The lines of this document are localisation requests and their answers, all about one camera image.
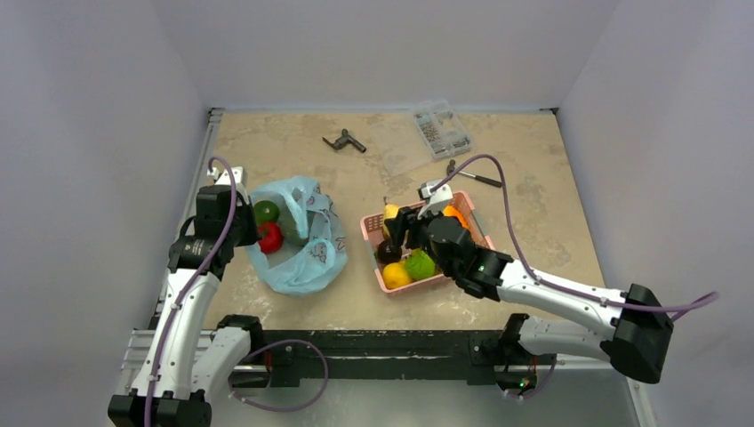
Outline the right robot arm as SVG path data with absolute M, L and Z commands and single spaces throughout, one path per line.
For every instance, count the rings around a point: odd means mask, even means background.
M 530 354 L 565 353 L 607 361 L 638 382 L 661 380 L 674 323 L 649 288 L 587 286 L 533 270 L 477 244 L 458 219 L 420 211 L 402 207 L 385 221 L 395 244 L 421 249 L 465 294 L 534 307 L 564 319 L 559 337 L 533 318 L 502 334 L 499 349 L 505 359 L 519 362 Z

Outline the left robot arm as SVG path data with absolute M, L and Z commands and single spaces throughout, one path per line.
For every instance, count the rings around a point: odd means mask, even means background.
M 262 358 L 265 340 L 255 316 L 227 315 L 206 349 L 202 325 L 236 247 L 259 235 L 253 210 L 233 184 L 197 193 L 197 213 L 169 250 L 165 307 L 139 373 L 124 394 L 112 396 L 108 418 L 116 426 L 208 426 L 212 401 L 239 361 Z

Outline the light blue plastic bag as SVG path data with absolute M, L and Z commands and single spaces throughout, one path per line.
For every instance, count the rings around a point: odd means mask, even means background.
M 279 294 L 303 296 L 324 290 L 348 261 L 345 230 L 330 196 L 320 183 L 293 176 L 261 184 L 250 192 L 253 202 L 270 200 L 287 207 L 297 222 L 304 247 L 285 243 L 277 252 L 263 254 L 258 244 L 246 252 L 259 280 Z

